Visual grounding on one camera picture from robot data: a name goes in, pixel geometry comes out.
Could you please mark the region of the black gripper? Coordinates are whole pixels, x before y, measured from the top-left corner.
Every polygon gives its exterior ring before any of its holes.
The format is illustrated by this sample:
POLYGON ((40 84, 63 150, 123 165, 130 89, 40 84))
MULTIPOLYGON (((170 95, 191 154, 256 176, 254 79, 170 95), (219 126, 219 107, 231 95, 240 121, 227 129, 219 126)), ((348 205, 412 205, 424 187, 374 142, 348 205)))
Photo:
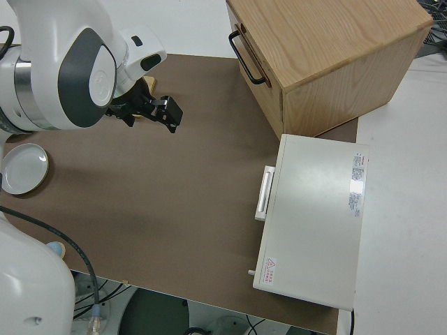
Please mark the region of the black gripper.
POLYGON ((133 127, 136 115, 142 116, 151 121, 162 121, 171 133, 175 133, 182 121, 182 109, 173 97, 162 96, 164 103, 161 111, 157 110, 157 106, 150 103, 154 99, 147 81, 141 78, 124 95, 113 98, 105 116, 116 117, 129 127, 133 127))

